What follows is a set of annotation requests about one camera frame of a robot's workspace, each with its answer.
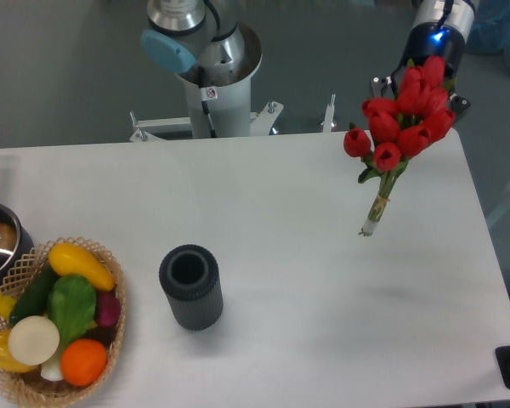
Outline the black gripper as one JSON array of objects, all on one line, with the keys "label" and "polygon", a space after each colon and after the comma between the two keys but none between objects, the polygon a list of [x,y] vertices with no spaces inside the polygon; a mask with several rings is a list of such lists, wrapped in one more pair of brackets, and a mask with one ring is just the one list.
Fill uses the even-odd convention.
[{"label": "black gripper", "polygon": [[[374,76],[371,79],[372,96],[374,98],[389,96],[397,99],[407,63],[411,61],[416,66],[423,65],[430,56],[444,59],[444,79],[456,77],[478,9],[478,1],[422,1],[406,40],[399,66],[389,76]],[[470,107],[469,99],[456,93],[450,95],[449,108],[455,113],[456,121],[461,120]]]}]

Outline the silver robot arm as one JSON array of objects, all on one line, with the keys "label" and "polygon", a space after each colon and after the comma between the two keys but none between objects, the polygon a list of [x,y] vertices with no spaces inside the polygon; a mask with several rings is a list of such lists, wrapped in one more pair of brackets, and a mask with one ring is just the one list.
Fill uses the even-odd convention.
[{"label": "silver robot arm", "polygon": [[[284,107],[271,100],[251,110],[251,79],[262,61],[255,32],[237,19],[236,1],[150,1],[149,29],[141,35],[144,52],[183,83],[189,115],[133,120],[133,139],[159,133],[189,132],[195,139],[264,136]],[[417,65],[438,55],[445,80],[456,76],[475,20],[477,1],[423,1],[416,13],[398,67],[371,79],[371,93],[398,91],[408,62]]]}]

